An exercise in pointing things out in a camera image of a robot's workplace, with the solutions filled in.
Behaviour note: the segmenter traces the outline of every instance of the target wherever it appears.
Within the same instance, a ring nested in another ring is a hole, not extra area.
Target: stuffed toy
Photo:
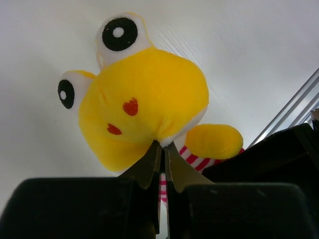
[[[124,172],[154,140],[162,147],[174,142],[200,172],[240,152],[243,138],[235,128],[199,124],[209,102],[202,71],[157,49],[140,16],[124,13],[105,21],[96,46],[100,73],[67,71],[58,94],[108,170]]]

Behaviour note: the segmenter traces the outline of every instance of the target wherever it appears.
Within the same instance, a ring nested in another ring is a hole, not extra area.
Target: white background
[[[0,209],[29,177],[108,175],[57,82],[70,69],[98,73],[95,34],[124,11],[203,70],[203,122],[235,126],[245,146],[319,66],[317,0],[0,0]]]

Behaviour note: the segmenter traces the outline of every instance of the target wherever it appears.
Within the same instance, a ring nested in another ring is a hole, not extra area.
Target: toy eye
[[[108,19],[100,27],[96,43],[101,69],[152,46],[143,19],[133,13]]]
[[[78,112],[92,78],[86,77],[76,71],[64,73],[58,85],[58,94],[61,103],[68,110]]]

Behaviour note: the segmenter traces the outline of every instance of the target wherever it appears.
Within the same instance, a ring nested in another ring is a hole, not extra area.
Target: red and white striped fabric
[[[200,173],[202,173],[205,168],[212,165],[216,165],[223,161],[223,160],[213,159],[213,158],[197,157],[196,155],[192,154],[186,146],[184,146],[179,151],[179,154],[182,156],[183,159],[186,160],[187,163],[189,163],[193,168],[195,168]],[[160,179],[160,198],[166,205],[166,202],[167,202],[166,179],[164,174],[162,174]]]

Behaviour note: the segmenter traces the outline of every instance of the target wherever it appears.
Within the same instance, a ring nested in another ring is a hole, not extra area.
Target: stuffed animal
[[[154,140],[162,147],[174,142],[198,171],[240,152],[243,138],[235,128],[199,124],[209,102],[202,71],[190,60],[157,49],[140,16],[108,19],[96,45],[100,73],[68,71],[58,94],[110,171],[125,171]]]

